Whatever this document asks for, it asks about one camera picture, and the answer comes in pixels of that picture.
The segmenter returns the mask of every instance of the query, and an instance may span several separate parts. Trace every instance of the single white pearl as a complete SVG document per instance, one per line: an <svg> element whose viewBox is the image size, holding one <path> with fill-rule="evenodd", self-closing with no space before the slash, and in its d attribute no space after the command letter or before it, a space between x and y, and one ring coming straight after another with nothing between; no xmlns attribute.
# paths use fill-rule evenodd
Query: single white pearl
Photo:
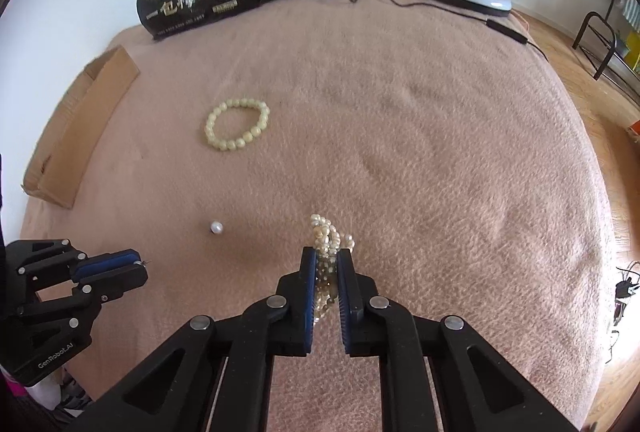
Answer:
<svg viewBox="0 0 640 432"><path fill-rule="evenodd" d="M216 235L221 234L222 233L222 229L223 229L223 227L222 227L222 223L221 222L213 221L211 223L211 231L214 234L216 234Z"/></svg>

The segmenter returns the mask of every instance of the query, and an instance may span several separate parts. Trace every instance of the pearl necklace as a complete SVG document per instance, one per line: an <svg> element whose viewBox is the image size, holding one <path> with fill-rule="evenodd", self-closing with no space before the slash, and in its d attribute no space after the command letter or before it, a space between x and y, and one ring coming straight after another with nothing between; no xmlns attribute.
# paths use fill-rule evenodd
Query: pearl necklace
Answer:
<svg viewBox="0 0 640 432"><path fill-rule="evenodd" d="M314 227L314 249L318 252L316 263L316 286L314 289L314 323L324 317L329 306L338 298L338 278L336 273L336 255L340 249L340 233L329 219L313 214L311 224ZM355 242L351 235L344 236L346 248L353 253Z"/></svg>
<svg viewBox="0 0 640 432"><path fill-rule="evenodd" d="M260 118L252 128L242 135L242 138L237 139L219 139L213 132L213 126L216 123L216 119L220 114L225 112L228 108L232 107L247 107L255 108L260 111ZM264 102L258 100L251 100L249 98L243 98L242 100L227 100L222 102L219 106L213 109L213 112L207 118L207 125L204 128L204 133L207 135L207 142L218 150L239 150L244 148L247 143L251 143L255 138L261 135L261 133L267 128L269 121L269 113L271 110Z"/></svg>

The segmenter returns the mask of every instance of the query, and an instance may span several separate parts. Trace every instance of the blue gripper pad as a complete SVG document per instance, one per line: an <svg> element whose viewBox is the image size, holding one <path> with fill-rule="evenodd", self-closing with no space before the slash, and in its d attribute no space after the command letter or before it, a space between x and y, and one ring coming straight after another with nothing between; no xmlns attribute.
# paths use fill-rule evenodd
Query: blue gripper pad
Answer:
<svg viewBox="0 0 640 432"><path fill-rule="evenodd" d="M138 252L133 250L123 250L116 253L105 253L97 255L93 258L86 259L83 263L76 267L76 272L72 275L71 280L80 282L83 278L98 275L106 271L122 268L133 264L140 259Z"/></svg>

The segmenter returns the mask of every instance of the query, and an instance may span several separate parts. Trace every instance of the yellow object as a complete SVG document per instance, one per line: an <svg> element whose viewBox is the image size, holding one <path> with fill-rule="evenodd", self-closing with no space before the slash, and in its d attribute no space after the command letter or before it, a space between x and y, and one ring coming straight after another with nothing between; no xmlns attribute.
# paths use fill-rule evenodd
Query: yellow object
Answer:
<svg viewBox="0 0 640 432"><path fill-rule="evenodd" d="M629 48L629 53L625 57L626 65L636 70L640 64L640 35L632 31L626 38L626 46Z"/></svg>

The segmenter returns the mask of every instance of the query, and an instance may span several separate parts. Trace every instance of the pink blanket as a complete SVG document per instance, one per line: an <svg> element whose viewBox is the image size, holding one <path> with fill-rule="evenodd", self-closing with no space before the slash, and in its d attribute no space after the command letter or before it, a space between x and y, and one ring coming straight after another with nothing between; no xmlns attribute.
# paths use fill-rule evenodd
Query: pink blanket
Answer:
<svg viewBox="0 0 640 432"><path fill-rule="evenodd" d="M116 42L140 76L74 209L31 199L22 232L151 261L145 287L105 304L70 362L92 396L190 317L271 294L319 212L353 234L356 268L382 294L465 317L582 424L612 315L612 224L580 117L535 49L388 0L281 0L159 43L141 27ZM208 147L209 111L244 96L271 107L268 129L238 152ZM255 120L224 123L229 137ZM276 360L270 430L380 430L376 362L345 357L338 327L334 310L308 358Z"/></svg>

